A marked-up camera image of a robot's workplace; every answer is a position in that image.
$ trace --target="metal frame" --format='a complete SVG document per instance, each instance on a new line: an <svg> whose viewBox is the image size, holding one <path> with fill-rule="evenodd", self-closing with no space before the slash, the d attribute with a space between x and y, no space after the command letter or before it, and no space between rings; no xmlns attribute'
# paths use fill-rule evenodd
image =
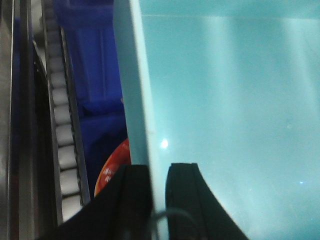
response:
<svg viewBox="0 0 320 240"><path fill-rule="evenodd" d="M76 94L75 94L76 88L72 78L72 71L70 66L66 35L62 29L61 29L61 39L62 39L62 47L63 47L66 84L67 84L69 105L70 105L70 111L71 111L71 121L72 121L72 127L74 132L74 146L76 149L76 160L78 164L78 173L80 178L81 197L82 197L83 205L86 205L90 202L87 168L86 168L85 154L84 154L84 148L83 148L83 142L82 142L82 136L81 136L78 106L77 106L77 100L76 100Z"/></svg>
<svg viewBox="0 0 320 240"><path fill-rule="evenodd" d="M38 236L36 114L31 0L20 0L19 238Z"/></svg>
<svg viewBox="0 0 320 240"><path fill-rule="evenodd" d="M0 2L0 240L11 238L11 141L14 0Z"/></svg>

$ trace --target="wire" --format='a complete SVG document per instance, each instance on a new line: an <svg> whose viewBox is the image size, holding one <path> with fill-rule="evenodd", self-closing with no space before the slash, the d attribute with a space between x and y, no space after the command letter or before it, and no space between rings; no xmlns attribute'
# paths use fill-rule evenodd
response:
<svg viewBox="0 0 320 240"><path fill-rule="evenodd" d="M183 217L185 219L188 219L196 232L196 240L201 240L201 234L198 228L197 223L195 222L194 218L188 213L187 211L180 209L180 208L175 208L175 207L170 207L167 208L164 211L158 212L154 214L150 220L148 221L148 224L146 225L145 229L145 234L144 234L144 240L149 240L150 233L157 227L158 221L160 221L163 218L171 218L171 217Z"/></svg>

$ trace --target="roller conveyor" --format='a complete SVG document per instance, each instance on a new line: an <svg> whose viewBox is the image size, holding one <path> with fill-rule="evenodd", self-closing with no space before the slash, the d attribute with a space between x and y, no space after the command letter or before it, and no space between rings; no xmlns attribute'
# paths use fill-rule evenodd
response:
<svg viewBox="0 0 320 240"><path fill-rule="evenodd" d="M51 0L42 2L46 72L51 116L57 222L61 224L90 201L75 87L67 44Z"/></svg>

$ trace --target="blue crate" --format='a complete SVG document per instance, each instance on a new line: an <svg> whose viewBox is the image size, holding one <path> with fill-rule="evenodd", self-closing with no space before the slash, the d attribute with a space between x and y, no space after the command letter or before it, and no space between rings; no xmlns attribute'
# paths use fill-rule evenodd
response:
<svg viewBox="0 0 320 240"><path fill-rule="evenodd" d="M121 108L112 0L55 0L68 43L80 117Z"/></svg>

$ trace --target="light blue surface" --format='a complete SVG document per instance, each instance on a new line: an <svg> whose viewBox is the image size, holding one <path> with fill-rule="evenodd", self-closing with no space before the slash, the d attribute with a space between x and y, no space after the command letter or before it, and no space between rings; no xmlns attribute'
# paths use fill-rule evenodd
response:
<svg viewBox="0 0 320 240"><path fill-rule="evenodd" d="M320 239L320 11L308 19L302 7L320 1L271 1L268 9L261 1L261 17L254 8L208 16L207 0L199 1L203 16L199 5L186 14L190 2L140 1L133 27L122 22L131 38L115 16L130 144L147 145L155 209L165 207L170 164L198 163L250 239ZM272 15L279 2L288 8ZM126 41L143 51L130 58L133 50L120 50Z"/></svg>

